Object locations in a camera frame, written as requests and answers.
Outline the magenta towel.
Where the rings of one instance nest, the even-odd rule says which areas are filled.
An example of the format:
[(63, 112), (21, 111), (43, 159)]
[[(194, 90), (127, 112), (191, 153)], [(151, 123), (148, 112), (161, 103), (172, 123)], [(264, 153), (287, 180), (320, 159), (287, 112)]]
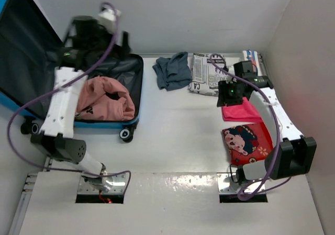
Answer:
[(221, 107), (222, 118), (224, 121), (261, 123), (262, 118), (256, 108), (243, 98), (241, 105)]

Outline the newspaper print fabric bag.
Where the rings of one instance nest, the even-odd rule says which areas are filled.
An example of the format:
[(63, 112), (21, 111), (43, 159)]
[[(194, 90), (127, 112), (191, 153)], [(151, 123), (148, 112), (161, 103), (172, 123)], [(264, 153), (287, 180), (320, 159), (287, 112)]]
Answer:
[(217, 68), (212, 64), (210, 56), (211, 54), (193, 53), (192, 81), (188, 86), (191, 93), (218, 96), (218, 83), (220, 81), (231, 81), (231, 76), (222, 72), (222, 70), (233, 71), (233, 67), (227, 65), (226, 58), (214, 54), (213, 61), (219, 67)]

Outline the pink Snoopy sweatshirt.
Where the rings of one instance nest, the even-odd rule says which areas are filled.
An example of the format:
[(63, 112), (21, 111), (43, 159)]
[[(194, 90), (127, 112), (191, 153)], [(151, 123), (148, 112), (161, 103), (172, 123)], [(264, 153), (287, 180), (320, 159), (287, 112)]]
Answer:
[(85, 82), (77, 104), (75, 119), (125, 121), (135, 116), (129, 91), (119, 81), (97, 76)]

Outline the grey-blue shirt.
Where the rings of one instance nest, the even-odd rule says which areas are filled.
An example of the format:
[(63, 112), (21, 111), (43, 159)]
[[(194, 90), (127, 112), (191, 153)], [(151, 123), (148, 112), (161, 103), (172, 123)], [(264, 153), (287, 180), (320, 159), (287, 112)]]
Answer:
[(159, 89), (174, 91), (192, 82), (191, 70), (188, 67), (188, 52), (179, 52), (170, 58), (159, 57), (152, 68), (157, 75)]

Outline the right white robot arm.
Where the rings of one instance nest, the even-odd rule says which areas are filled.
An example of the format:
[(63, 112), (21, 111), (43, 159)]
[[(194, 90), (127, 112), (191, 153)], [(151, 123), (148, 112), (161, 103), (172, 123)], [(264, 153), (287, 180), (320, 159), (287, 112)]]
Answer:
[(267, 151), (256, 125), (239, 125), (222, 131), (224, 142), (231, 152), (232, 183), (245, 185), (252, 181), (270, 178), (279, 180), (309, 173), (317, 148), (313, 137), (305, 137), (294, 126), (270, 82), (257, 78), (255, 84), (219, 82), (218, 106), (240, 106), (247, 99), (260, 114)]

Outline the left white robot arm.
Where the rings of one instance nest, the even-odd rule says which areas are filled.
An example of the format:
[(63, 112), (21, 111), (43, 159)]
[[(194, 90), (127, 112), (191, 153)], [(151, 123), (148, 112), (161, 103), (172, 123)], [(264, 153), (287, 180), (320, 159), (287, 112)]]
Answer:
[(118, 37), (119, 17), (119, 11), (105, 2), (98, 19), (73, 18), (70, 27), (75, 33), (65, 37), (72, 41), (72, 46), (61, 48), (53, 90), (37, 98), (50, 97), (51, 102), (40, 132), (31, 136), (31, 142), (40, 146), (48, 157), (70, 164), (72, 172), (81, 173), (96, 184), (119, 173), (108, 173), (105, 165), (86, 151), (85, 142), (73, 138), (75, 113), (88, 75), (112, 52)]

